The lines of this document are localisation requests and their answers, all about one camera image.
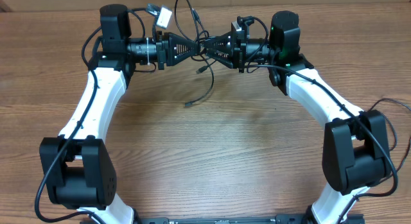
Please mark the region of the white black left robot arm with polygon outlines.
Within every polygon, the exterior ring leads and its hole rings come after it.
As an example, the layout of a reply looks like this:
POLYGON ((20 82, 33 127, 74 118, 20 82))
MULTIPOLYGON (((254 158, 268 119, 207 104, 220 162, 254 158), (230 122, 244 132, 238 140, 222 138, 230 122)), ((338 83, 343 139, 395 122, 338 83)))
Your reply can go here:
POLYGON ((154 18, 153 35, 134 39, 130 16, 138 9, 101 7, 100 26, 87 39, 93 50, 85 60, 88 80, 82 97, 60 133, 40 144, 44 176, 39 192, 69 209, 70 217, 86 215, 96 223, 138 221, 135 209, 116 192, 116 170, 105 146, 110 121, 137 65, 163 69, 198 51, 196 42, 166 31, 170 9, 149 4, 144 10, 154 18))

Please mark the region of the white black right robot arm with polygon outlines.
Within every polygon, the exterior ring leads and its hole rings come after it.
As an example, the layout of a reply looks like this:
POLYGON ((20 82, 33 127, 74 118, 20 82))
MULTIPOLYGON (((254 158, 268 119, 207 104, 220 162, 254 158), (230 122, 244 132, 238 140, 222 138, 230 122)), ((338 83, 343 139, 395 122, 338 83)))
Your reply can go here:
POLYGON ((252 39, 256 18, 238 17, 231 30, 201 43, 207 55, 240 72, 265 68, 284 95, 299 102, 324 131, 322 170, 326 185, 308 207, 302 223, 363 223, 350 215, 354 204, 396 170, 390 158, 385 118, 362 110, 341 97, 300 52, 299 16, 290 11, 273 15, 265 37, 252 39))

